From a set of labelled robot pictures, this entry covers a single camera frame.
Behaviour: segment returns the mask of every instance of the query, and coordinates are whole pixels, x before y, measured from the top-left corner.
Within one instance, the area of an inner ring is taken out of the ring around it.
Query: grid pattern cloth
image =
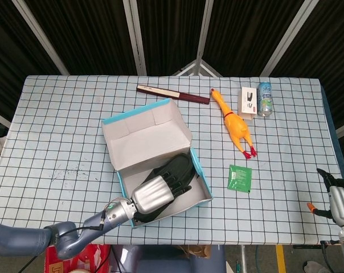
[[[137,93],[137,84],[206,97],[216,88],[237,111],[240,88],[261,81],[272,83],[275,110],[247,122],[257,158],[245,160],[234,147],[215,101],[175,101],[214,199],[145,227],[124,223],[95,242],[314,244],[336,237],[339,228],[306,207],[329,208],[317,167],[340,176],[320,82],[307,78],[29,76],[0,158],[0,222],[81,225],[121,196],[101,120],[162,99]],[[250,194],[227,189],[230,164],[252,168]]]

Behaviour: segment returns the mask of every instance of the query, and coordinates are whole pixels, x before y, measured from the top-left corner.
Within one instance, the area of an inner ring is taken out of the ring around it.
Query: green packet
[[[230,165],[228,189],[251,192],[252,169]]]

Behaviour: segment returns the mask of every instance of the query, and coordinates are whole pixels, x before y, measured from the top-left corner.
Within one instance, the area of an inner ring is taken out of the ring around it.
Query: white cardboard box
[[[243,119],[253,119],[257,114],[257,89],[242,87],[238,95],[238,115]]]
[[[165,99],[105,119],[102,127],[111,164],[117,171],[126,198],[152,169],[164,165],[174,155],[191,153],[196,169],[190,183],[192,189],[177,197],[155,221],[212,199],[201,165],[191,148],[192,133],[173,100]],[[132,226],[140,225],[144,224],[132,221]]]

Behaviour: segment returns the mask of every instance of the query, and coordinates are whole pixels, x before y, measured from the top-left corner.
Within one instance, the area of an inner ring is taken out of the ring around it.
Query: rubber chicken
[[[257,152],[256,150],[254,150],[247,124],[240,116],[235,114],[230,109],[230,107],[224,102],[224,99],[222,95],[219,93],[219,91],[212,88],[211,95],[214,98],[214,100],[217,101],[217,103],[220,105],[220,108],[222,109],[225,126],[228,128],[230,138],[234,142],[235,146],[239,149],[239,151],[243,153],[246,159],[251,158],[251,155],[247,151],[244,151],[240,145],[240,139],[244,138],[251,147],[252,156],[256,156]]]

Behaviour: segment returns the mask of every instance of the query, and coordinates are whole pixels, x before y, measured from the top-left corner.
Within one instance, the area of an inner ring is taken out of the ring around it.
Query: yellow stripe
[[[277,266],[279,273],[286,273],[285,255],[283,245],[276,245]]]

